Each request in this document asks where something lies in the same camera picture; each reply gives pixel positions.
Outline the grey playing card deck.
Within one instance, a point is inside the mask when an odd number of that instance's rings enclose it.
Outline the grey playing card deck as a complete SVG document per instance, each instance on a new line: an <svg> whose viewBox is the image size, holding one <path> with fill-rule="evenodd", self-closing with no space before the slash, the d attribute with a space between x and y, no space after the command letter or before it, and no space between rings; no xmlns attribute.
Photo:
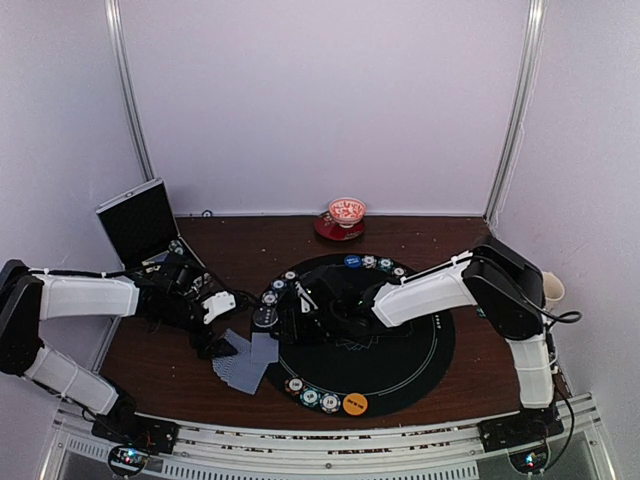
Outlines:
<svg viewBox="0 0 640 480"><path fill-rule="evenodd" d="M237 351L235 355L214 358L214 373L229 387L243 393L254 395L268 368L265 364L250 361L251 340L247 340L231 329L222 336Z"/></svg>

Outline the green chips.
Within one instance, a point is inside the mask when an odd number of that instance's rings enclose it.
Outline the green chips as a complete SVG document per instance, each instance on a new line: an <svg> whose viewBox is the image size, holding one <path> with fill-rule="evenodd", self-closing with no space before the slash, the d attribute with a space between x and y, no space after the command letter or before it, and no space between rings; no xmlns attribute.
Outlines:
<svg viewBox="0 0 640 480"><path fill-rule="evenodd" d="M274 292L281 292L286 288L287 282L283 279L275 279L271 282L271 288Z"/></svg>
<svg viewBox="0 0 640 480"><path fill-rule="evenodd" d="M318 405L320 397L320 392L316 389L304 388L299 395L299 400L305 407L314 408Z"/></svg>
<svg viewBox="0 0 640 480"><path fill-rule="evenodd" d="M380 258L378 261L378 268L384 271L390 271L394 265L394 262L390 258Z"/></svg>

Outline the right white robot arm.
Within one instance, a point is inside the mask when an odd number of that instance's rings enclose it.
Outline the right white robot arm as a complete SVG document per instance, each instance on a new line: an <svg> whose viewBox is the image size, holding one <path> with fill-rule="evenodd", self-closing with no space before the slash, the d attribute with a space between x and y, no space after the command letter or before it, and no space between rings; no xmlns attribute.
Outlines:
<svg viewBox="0 0 640 480"><path fill-rule="evenodd" d="M273 286L281 374L305 381L301 399L309 407L375 417L413 405L452 361L453 311L476 307L512 352L519 383L513 433L530 442L555 420L551 331L582 315L552 313L541 270L491 236L419 273L388 258L325 256Z"/></svg>

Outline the orange black chips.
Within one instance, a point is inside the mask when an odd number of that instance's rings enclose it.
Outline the orange black chips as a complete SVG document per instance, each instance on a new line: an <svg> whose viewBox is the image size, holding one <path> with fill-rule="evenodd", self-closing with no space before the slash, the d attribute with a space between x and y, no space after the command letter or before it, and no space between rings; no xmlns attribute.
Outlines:
<svg viewBox="0 0 640 480"><path fill-rule="evenodd" d="M297 277L298 277L297 273L293 270L288 270L283 275L283 278L287 281L295 281Z"/></svg>
<svg viewBox="0 0 640 480"><path fill-rule="evenodd" d="M304 391L305 383L299 377L292 377L285 381L284 387L286 393L297 396Z"/></svg>
<svg viewBox="0 0 640 480"><path fill-rule="evenodd" d="M403 278L406 274L406 270L402 267L394 267L392 272L393 272L393 275L398 279Z"/></svg>

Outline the grey dealer button disc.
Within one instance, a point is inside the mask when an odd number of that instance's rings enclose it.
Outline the grey dealer button disc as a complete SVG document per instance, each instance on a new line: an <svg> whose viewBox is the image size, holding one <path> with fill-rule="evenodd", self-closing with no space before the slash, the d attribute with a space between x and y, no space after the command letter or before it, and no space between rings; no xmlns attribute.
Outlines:
<svg viewBox="0 0 640 480"><path fill-rule="evenodd" d="M260 329L268 329L278 322L278 313L272 307L259 307L252 314L253 325Z"/></svg>

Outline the single grey playing card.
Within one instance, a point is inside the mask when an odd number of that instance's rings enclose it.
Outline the single grey playing card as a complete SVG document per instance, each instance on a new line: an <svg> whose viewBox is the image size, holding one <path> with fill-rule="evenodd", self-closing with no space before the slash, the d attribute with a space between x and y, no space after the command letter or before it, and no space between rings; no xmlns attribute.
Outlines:
<svg viewBox="0 0 640 480"><path fill-rule="evenodd" d="M254 364L271 364L279 360L279 341L269 333L253 332L250 361Z"/></svg>

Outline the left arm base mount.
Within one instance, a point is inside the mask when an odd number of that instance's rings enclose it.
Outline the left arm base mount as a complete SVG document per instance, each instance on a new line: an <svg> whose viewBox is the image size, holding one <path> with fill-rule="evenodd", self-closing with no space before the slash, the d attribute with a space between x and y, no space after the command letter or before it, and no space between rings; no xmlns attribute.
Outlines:
<svg viewBox="0 0 640 480"><path fill-rule="evenodd" d="M173 452L179 426L175 422L135 415L133 430L125 433L105 417L98 416L91 433L114 443L107 454L107 465L116 476L129 479L140 474L152 457Z"/></svg>

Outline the orange big blind button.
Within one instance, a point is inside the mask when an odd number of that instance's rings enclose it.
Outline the orange big blind button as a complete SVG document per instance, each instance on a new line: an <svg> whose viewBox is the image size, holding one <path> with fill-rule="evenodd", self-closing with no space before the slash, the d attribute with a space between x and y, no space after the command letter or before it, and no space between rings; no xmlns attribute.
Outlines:
<svg viewBox="0 0 640 480"><path fill-rule="evenodd" d="M368 410L368 405L366 396L357 392L347 394L342 401L344 412L350 416L363 415Z"/></svg>

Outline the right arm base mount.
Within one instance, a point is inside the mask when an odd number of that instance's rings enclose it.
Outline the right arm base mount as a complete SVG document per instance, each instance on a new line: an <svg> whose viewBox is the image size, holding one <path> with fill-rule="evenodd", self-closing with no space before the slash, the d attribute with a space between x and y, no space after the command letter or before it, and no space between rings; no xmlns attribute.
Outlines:
<svg viewBox="0 0 640 480"><path fill-rule="evenodd" d="M562 434L564 425L561 420L545 421L513 415L482 421L478 430L485 452L505 450L516 472L539 475L551 464L549 440Z"/></svg>

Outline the blue small blind button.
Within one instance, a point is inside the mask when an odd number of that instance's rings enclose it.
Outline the blue small blind button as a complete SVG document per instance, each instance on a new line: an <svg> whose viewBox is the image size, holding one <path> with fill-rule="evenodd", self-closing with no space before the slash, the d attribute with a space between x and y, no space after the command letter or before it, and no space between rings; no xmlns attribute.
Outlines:
<svg viewBox="0 0 640 480"><path fill-rule="evenodd" d="M344 258L344 265L348 268L360 268L362 264L362 258L359 255L351 254Z"/></svg>

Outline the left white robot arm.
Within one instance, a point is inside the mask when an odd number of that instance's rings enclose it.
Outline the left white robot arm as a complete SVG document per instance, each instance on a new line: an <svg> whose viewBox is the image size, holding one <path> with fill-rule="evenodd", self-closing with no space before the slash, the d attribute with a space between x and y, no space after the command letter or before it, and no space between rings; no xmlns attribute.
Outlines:
<svg viewBox="0 0 640 480"><path fill-rule="evenodd" d="M142 317L188 332L198 354L212 359L234 352L216 339L213 321L246 309L250 301L250 295L177 254L116 272L37 270L12 259L1 270L1 371L79 404L121 443L133 444L144 433L134 400L41 339L41 322Z"/></svg>

